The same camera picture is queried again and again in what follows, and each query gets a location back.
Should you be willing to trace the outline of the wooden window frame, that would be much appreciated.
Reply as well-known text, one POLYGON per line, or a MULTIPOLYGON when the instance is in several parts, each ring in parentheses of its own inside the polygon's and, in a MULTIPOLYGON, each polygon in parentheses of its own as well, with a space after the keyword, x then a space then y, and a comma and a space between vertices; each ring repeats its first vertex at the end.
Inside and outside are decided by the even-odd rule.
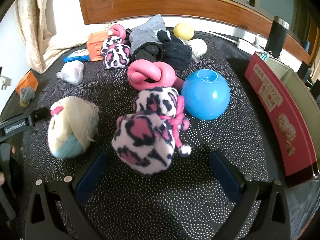
POLYGON ((267 36, 274 16, 290 28, 284 48, 307 63, 319 58, 318 6, 307 0, 80 0, 84 22, 162 14, 194 16, 267 36))

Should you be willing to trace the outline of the cream and blue plush ball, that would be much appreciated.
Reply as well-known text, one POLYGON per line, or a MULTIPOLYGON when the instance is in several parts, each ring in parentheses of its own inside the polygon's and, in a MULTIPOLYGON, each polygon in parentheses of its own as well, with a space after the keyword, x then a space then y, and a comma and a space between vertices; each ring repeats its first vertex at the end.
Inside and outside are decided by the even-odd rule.
POLYGON ((98 132, 99 107, 76 96, 53 103, 48 127, 48 146, 58 159, 77 157, 86 152, 98 132))

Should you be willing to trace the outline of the blue plastic ball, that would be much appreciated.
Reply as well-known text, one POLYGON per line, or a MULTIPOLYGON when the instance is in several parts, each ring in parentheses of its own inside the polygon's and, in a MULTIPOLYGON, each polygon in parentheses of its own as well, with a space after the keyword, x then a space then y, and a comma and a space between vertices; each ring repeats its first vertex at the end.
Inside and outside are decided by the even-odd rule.
POLYGON ((181 89, 186 111, 200 120, 213 120, 226 111, 231 90, 216 71, 200 69, 190 74, 181 89))

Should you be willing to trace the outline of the pink leopard plush toy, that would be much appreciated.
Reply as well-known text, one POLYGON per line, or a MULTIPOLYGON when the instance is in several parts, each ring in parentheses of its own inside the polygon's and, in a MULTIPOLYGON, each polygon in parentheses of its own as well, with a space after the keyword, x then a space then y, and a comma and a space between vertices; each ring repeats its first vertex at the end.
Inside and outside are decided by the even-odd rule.
POLYGON ((184 114, 184 97, 174 87, 142 90, 133 101, 132 114, 116 121, 112 147, 129 167, 144 175, 166 170, 174 153, 191 154, 180 133, 189 129, 184 114))

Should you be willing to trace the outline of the black fuzzy sock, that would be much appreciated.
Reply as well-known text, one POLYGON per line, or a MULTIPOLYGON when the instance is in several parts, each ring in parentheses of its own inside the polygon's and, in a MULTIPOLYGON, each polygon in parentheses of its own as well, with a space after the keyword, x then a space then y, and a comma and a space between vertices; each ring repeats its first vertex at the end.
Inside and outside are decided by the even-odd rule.
POLYGON ((163 50, 163 62, 169 64, 174 70, 184 70, 189 66, 192 59, 192 49, 185 45, 182 40, 176 38, 168 30, 159 30, 157 38, 161 42, 163 50))

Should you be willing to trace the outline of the small pink knotted tube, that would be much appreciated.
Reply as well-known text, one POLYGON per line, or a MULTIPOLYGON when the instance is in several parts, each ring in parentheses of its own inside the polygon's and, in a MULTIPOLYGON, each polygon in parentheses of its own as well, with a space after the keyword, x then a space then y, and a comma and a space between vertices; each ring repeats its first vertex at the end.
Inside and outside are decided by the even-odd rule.
POLYGON ((120 24, 114 24, 110 27, 110 29, 108 29, 107 34, 109 36, 117 36, 120 37, 121 39, 125 39, 126 38, 126 30, 124 29, 124 27, 120 24))

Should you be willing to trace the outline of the pink knotted foam tube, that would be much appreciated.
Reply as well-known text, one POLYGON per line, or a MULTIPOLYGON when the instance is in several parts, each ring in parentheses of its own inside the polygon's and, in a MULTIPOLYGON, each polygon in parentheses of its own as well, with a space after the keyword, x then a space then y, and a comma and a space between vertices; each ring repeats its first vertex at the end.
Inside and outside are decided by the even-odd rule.
POLYGON ((127 78, 131 86, 138 91, 155 87, 175 87, 181 90, 184 83, 169 64, 144 59, 136 60, 129 65, 127 78))

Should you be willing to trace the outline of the beige curtain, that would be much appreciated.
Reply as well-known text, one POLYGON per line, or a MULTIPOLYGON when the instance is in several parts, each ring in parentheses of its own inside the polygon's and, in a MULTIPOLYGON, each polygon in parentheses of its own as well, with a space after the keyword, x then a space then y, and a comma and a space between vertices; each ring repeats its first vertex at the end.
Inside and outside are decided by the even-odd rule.
POLYGON ((71 26, 53 35, 47 24, 48 0, 15 0, 15 22, 25 45, 30 68, 40 74, 67 50, 86 43, 92 33, 106 30, 106 23, 71 26))

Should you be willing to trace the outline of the grey knit sock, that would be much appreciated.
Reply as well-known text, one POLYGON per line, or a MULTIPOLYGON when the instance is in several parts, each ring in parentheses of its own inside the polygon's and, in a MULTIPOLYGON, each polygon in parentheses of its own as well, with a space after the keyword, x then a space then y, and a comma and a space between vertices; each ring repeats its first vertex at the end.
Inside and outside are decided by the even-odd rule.
POLYGON ((136 57, 141 53, 157 55, 160 50, 160 41, 157 37, 159 31, 167 31, 160 14, 153 16, 146 23, 134 27, 129 34, 131 56, 136 57))

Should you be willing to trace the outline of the white roll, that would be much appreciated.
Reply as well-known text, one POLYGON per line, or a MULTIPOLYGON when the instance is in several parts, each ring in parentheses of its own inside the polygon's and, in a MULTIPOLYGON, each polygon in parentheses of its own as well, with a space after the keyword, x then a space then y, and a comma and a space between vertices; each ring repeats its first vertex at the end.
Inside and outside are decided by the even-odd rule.
POLYGON ((185 42, 196 57, 201 57, 207 52, 207 44, 204 40, 196 38, 185 42))

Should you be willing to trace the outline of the yellow ball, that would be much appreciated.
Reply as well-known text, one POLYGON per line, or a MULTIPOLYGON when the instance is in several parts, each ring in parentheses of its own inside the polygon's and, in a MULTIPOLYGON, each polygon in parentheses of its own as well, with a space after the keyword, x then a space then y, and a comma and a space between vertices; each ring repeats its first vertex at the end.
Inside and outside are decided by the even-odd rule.
POLYGON ((189 41, 194 36, 193 28, 185 23, 179 23, 174 27, 174 35, 185 41, 189 41))

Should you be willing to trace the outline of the orange rubber cube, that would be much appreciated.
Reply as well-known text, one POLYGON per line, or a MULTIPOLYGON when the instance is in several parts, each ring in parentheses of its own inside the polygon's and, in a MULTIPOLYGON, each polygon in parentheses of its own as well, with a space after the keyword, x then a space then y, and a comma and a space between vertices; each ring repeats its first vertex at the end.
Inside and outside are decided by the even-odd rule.
POLYGON ((103 59, 101 56, 101 48, 103 42, 109 37, 108 31, 99 31, 95 33, 91 33, 89 35, 88 41, 86 42, 86 46, 89 52, 89 57, 92 62, 100 61, 103 59))

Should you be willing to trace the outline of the black patterned table cloth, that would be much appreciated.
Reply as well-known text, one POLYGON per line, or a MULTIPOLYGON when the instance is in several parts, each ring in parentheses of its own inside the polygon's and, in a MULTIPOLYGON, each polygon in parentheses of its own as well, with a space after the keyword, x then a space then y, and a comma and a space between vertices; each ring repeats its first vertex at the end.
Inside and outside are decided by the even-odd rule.
POLYGON ((98 137, 85 154, 69 160, 50 153, 48 120, 39 121, 14 140, 21 146, 23 170, 13 228, 21 237, 29 237, 27 206, 35 181, 51 183, 73 176, 96 154, 103 156, 103 172, 80 210, 104 239, 211 239, 234 206, 209 166, 214 150, 220 150, 242 173, 257 180, 266 180, 277 171, 266 165, 272 152, 264 150, 266 141, 258 122, 266 115, 253 107, 257 98, 244 77, 248 56, 214 37, 205 41, 208 53, 178 75, 187 77, 202 68, 217 71, 230 86, 230 104, 215 120, 190 118, 190 128, 181 133, 182 141, 191 146, 189 157, 174 153, 168 158, 162 150, 152 149, 157 135, 150 131, 137 133, 139 145, 148 149, 147 156, 139 159, 139 167, 156 163, 162 168, 152 175, 129 167, 133 155, 128 147, 122 149, 124 157, 119 158, 111 145, 116 119, 132 113, 138 94, 129 84, 125 69, 104 70, 99 63, 88 62, 82 83, 74 86, 56 77, 62 67, 62 61, 57 60, 39 76, 40 86, 28 109, 46 107, 70 95, 83 98, 99 107, 98 137))

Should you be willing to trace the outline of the white plastic bundle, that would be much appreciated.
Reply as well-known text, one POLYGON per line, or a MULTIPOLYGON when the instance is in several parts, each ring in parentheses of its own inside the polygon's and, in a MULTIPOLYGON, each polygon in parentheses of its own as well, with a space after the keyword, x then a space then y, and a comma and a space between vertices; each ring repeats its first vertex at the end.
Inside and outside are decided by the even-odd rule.
POLYGON ((79 85, 83 80, 84 64, 75 60, 66 62, 62 69, 57 72, 56 77, 72 85, 79 85))

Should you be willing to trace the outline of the blue snack packet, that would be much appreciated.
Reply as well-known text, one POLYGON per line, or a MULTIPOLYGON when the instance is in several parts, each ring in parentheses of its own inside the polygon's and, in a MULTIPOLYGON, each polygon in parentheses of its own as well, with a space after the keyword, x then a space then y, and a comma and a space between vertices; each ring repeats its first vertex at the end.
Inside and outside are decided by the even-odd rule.
POLYGON ((72 52, 68 56, 63 59, 63 62, 72 62, 72 61, 80 61, 80 62, 88 62, 90 61, 89 51, 88 49, 80 49, 72 52))

